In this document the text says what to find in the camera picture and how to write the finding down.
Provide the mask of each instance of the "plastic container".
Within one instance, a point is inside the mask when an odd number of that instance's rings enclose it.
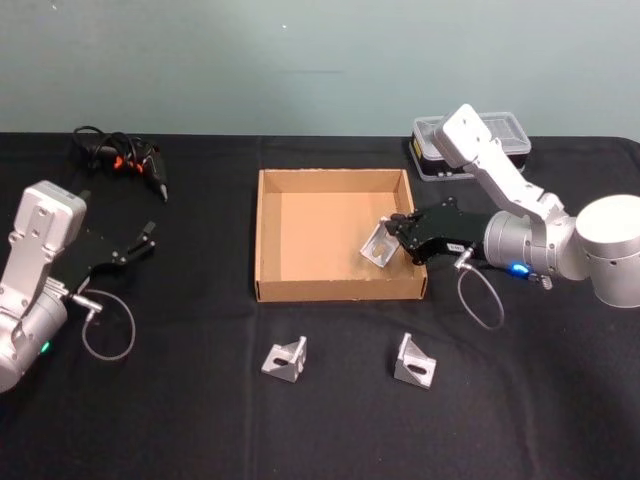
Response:
[[[431,143],[429,135],[442,118],[419,117],[413,122],[409,153],[418,168],[418,174],[425,182],[472,178],[462,168],[449,167],[442,154]],[[504,153],[522,171],[531,152],[531,141],[516,117],[510,112],[497,112],[481,113],[480,118],[493,136],[500,139]]]

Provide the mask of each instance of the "open cardboard box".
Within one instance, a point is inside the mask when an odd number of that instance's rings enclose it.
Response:
[[[261,170],[258,301],[422,298],[426,269],[402,248],[385,268],[360,254],[380,217],[412,211],[405,170]]]

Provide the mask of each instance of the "wall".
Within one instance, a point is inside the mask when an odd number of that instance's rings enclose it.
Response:
[[[463,102],[640,139],[633,0],[3,0],[0,131],[407,134]]]

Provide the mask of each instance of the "metal bracket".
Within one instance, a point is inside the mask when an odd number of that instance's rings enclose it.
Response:
[[[436,370],[436,360],[427,357],[405,333],[393,377],[422,388],[429,388]]]
[[[307,359],[307,337],[289,345],[274,345],[262,364],[262,372],[294,383]]]
[[[375,263],[380,268],[389,263],[393,254],[400,246],[398,239],[389,235],[385,223],[389,221],[387,217],[382,217],[373,233],[360,249],[360,253],[366,259]]]

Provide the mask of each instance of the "black tablecloth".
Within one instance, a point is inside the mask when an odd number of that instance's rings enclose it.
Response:
[[[423,301],[256,303],[259,168],[406,167],[416,205],[454,195],[464,210],[494,212],[474,182],[421,182],[397,138],[154,138],[167,205],[137,180],[65,185],[93,192],[87,225],[118,241],[158,225],[153,258],[95,282],[131,306],[135,349],[117,365],[94,360],[72,309],[49,352],[0,396],[0,478],[640,478],[640,315],[601,304],[588,281],[545,292],[490,273],[507,313],[495,333],[465,314],[442,262]],[[0,136],[0,234],[27,185],[61,178],[67,141]],[[634,142],[533,147],[526,177],[573,214],[640,194]],[[0,243],[0,258],[8,249]],[[108,324],[94,327],[96,341],[126,340],[126,330],[101,338]],[[438,361],[428,391],[392,377],[404,332]],[[296,384],[260,373],[273,343],[300,335],[309,350]]]

